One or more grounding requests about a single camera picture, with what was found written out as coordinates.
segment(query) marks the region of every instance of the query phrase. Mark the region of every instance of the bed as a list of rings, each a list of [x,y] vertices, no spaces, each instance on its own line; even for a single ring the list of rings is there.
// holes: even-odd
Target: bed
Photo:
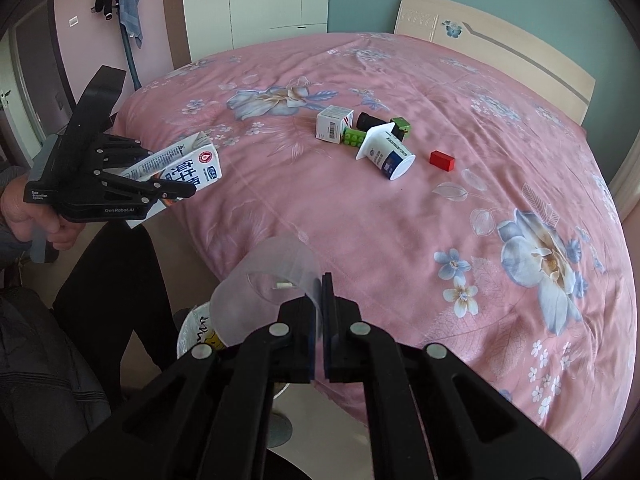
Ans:
[[[390,182],[355,148],[317,140],[328,105],[407,118],[407,174]],[[115,124],[152,150],[199,131],[223,177],[172,211],[215,275],[293,234],[364,319],[448,346],[583,473],[607,452],[634,370],[634,282],[585,131],[559,107],[433,42],[322,34],[180,68]],[[429,164],[434,150],[456,157],[453,172]],[[360,387],[316,387],[366,420]]]

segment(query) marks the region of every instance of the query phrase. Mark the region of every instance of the tile floor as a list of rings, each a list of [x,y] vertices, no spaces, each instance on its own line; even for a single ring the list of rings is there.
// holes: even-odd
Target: tile floor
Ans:
[[[159,214],[145,226],[158,254],[172,310],[208,301],[219,282],[197,255],[174,215]],[[87,226],[76,246],[62,253],[54,264],[25,266],[24,285],[36,290],[44,303],[51,306],[60,286],[101,227],[101,224]],[[134,334],[122,360],[122,384],[141,388],[158,373]],[[292,384],[276,399],[274,409],[289,418],[294,431],[292,439],[275,451],[312,480],[373,478],[366,428],[315,388]]]

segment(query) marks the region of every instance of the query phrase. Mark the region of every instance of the sleeve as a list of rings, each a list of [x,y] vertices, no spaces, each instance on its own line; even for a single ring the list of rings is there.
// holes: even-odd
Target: sleeve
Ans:
[[[0,173],[0,195],[4,193],[4,188],[14,178],[22,175],[24,168],[11,166]],[[31,242],[21,242],[17,240],[11,229],[0,216],[0,269],[4,269],[19,258],[24,252],[31,249]]]

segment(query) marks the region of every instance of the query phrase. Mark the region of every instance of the blue towel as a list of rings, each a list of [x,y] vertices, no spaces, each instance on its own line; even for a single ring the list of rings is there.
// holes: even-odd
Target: blue towel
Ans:
[[[136,38],[138,48],[142,48],[142,27],[140,26],[140,16],[138,14],[139,0],[119,0],[120,1],[120,23],[127,29],[130,36]]]

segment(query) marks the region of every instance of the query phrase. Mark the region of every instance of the person's leg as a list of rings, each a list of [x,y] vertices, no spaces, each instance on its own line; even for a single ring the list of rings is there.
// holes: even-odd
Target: person's leg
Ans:
[[[122,403],[120,362],[136,331],[165,370],[175,361],[175,328],[151,238],[110,222],[97,234],[54,302],[54,315],[96,374],[112,408]]]

